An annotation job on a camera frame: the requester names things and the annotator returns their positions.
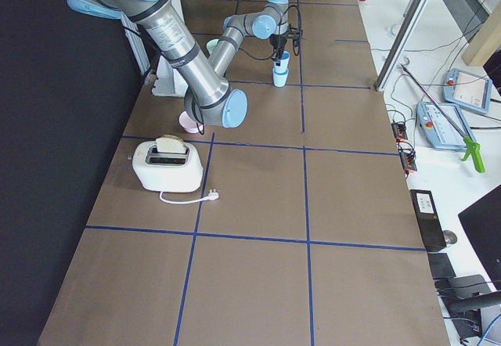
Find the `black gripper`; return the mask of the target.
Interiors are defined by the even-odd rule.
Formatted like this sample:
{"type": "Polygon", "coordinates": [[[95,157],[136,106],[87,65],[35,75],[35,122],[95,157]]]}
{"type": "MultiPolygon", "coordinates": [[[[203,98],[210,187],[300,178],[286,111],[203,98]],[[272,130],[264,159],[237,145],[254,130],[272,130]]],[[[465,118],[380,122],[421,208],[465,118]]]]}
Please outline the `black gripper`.
{"type": "Polygon", "coordinates": [[[273,47],[272,60],[275,66],[280,67],[283,51],[287,44],[287,34],[272,34],[269,37],[269,42],[273,47]]]}

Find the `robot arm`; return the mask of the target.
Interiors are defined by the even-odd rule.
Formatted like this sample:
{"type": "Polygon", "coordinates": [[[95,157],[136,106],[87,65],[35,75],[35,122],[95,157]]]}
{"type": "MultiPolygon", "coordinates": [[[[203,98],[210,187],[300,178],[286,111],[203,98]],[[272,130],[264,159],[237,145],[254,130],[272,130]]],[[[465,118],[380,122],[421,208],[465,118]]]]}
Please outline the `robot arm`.
{"type": "Polygon", "coordinates": [[[246,37],[262,40],[287,32],[289,0],[267,0],[263,10],[230,16],[209,56],[175,11],[171,0],[67,0],[80,13],[108,19],[127,16],[143,26],[172,68],[188,85],[184,97],[190,118],[211,126],[236,128],[247,114],[247,97],[224,74],[246,37]]]}

